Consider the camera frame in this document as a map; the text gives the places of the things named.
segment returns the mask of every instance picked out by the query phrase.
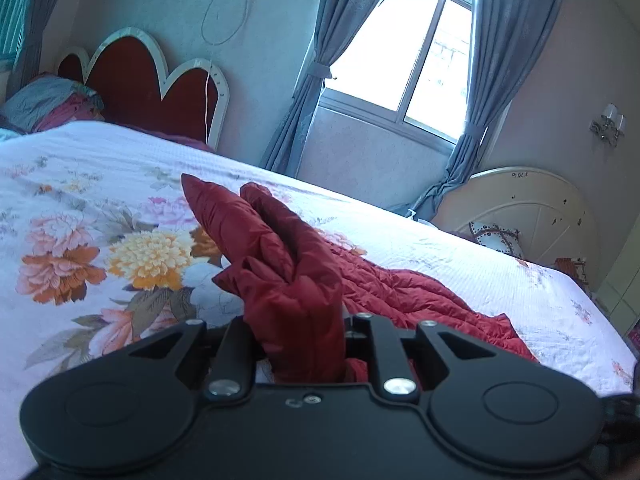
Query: cabinet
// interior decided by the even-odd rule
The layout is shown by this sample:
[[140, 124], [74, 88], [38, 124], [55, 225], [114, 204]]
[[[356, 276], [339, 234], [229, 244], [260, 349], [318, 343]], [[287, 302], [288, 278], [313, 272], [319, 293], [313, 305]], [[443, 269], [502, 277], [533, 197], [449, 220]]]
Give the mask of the cabinet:
[[596, 303], [625, 336], [640, 320], [640, 217], [596, 292]]

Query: window pane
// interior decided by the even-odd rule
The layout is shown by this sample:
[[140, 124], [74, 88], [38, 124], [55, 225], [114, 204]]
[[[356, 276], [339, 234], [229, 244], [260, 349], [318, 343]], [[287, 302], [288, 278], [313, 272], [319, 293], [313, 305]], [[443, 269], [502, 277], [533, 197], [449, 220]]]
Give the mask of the window pane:
[[331, 67], [326, 85], [398, 110], [438, 0], [385, 0]]
[[409, 103], [408, 122], [426, 124], [454, 139], [462, 135], [470, 37], [471, 11], [447, 0]]

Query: patterned pillow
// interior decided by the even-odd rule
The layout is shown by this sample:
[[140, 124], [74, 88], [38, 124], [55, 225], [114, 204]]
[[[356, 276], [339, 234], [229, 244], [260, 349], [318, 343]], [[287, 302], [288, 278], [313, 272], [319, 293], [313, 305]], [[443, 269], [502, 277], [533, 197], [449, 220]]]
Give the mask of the patterned pillow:
[[469, 230], [482, 246], [523, 259], [524, 254], [518, 242], [518, 230], [505, 229], [498, 224], [469, 222]]

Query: window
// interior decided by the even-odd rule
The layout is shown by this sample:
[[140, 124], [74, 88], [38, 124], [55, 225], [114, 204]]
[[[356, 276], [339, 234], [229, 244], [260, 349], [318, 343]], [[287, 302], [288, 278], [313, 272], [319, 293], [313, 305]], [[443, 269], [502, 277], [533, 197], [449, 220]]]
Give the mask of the window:
[[22, 42], [28, 0], [0, 0], [0, 62], [13, 61]]
[[385, 0], [326, 80], [322, 104], [417, 140], [463, 132], [472, 0]]

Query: teal window blind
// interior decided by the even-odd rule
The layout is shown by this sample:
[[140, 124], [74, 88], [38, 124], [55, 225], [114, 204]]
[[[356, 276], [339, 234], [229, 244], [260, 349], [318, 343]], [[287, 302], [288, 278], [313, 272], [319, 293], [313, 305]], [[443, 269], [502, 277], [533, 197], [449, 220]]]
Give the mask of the teal window blind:
[[13, 59], [20, 49], [28, 1], [0, 0], [0, 60]]

